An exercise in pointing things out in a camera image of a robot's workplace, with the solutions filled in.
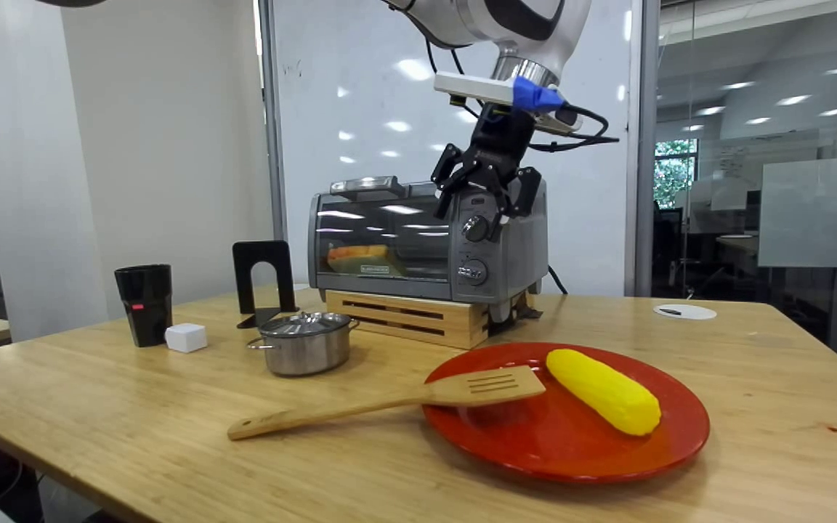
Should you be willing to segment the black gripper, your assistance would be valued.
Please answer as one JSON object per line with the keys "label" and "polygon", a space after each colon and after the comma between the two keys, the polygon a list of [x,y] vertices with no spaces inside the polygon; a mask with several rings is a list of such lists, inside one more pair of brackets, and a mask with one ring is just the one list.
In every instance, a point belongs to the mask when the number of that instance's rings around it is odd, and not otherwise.
{"label": "black gripper", "polygon": [[476,195],[479,186],[495,195],[495,234],[514,217],[535,208],[540,170],[520,168],[535,133],[535,118],[507,104],[485,104],[465,149],[447,143],[439,154],[431,184],[439,189],[439,217],[452,217],[460,198]]}

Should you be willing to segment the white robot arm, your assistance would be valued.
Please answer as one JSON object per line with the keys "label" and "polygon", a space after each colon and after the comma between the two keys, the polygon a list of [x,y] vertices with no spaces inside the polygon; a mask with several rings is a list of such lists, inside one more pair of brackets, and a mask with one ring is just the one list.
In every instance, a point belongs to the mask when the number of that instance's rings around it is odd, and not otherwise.
{"label": "white robot arm", "polygon": [[495,43],[489,77],[436,72],[433,88],[453,104],[482,104],[472,146],[447,146],[431,181],[439,189],[436,214],[452,213],[460,191],[489,191],[495,224],[527,217],[540,191],[540,173],[524,166],[530,149],[571,152],[603,143],[607,121],[562,96],[562,72],[585,32],[594,0],[385,0],[405,15],[427,45],[458,56]]}

